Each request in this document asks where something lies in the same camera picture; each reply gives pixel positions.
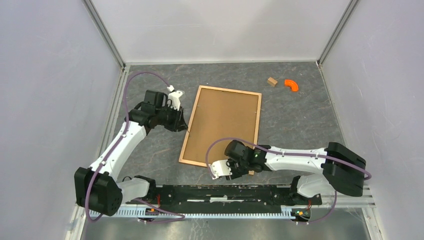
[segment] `white gear rack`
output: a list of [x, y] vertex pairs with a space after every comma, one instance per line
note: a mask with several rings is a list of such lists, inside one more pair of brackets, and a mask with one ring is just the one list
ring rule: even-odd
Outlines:
[[[179, 216], [160, 213], [158, 215], [146, 214], [147, 209], [151, 207], [144, 204], [122, 204], [119, 210], [113, 216], [106, 218], [180, 218]], [[291, 214], [290, 207], [281, 207], [281, 213], [182, 213], [186, 219], [295, 219]], [[96, 218], [100, 214], [90, 210], [90, 216]]]

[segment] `brown board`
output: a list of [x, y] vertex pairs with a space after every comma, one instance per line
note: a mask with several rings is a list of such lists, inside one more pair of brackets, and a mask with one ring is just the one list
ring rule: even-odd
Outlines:
[[[206, 167], [206, 151], [221, 138], [240, 138], [256, 144], [261, 98], [257, 92], [200, 85], [179, 162]], [[224, 150], [228, 143], [230, 140], [224, 140], [213, 146], [209, 164], [227, 159]]]

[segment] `orange plastic object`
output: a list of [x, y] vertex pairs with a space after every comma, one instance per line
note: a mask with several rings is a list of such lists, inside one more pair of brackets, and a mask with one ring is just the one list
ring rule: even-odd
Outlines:
[[290, 87], [292, 92], [299, 91], [298, 84], [295, 81], [293, 81], [293, 80], [290, 80], [290, 79], [284, 80], [284, 86]]

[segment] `small wooden cube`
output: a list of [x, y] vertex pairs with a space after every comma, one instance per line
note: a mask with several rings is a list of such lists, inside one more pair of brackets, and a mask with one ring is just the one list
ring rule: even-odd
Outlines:
[[277, 85], [277, 83], [278, 83], [278, 81], [277, 80], [275, 80], [274, 78], [272, 78], [272, 77], [269, 77], [268, 78], [268, 84], [269, 85], [271, 85], [271, 86], [273, 86], [274, 88], [275, 88], [275, 86]]

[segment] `cable connector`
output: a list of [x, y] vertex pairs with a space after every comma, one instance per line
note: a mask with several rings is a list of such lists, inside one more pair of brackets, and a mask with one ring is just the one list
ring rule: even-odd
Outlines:
[[172, 93], [173, 91], [175, 91], [175, 88], [174, 88], [174, 86], [172, 86], [172, 85], [167, 86], [167, 87], [166, 87], [166, 89], [168, 89], [168, 91], [169, 91], [170, 93]]

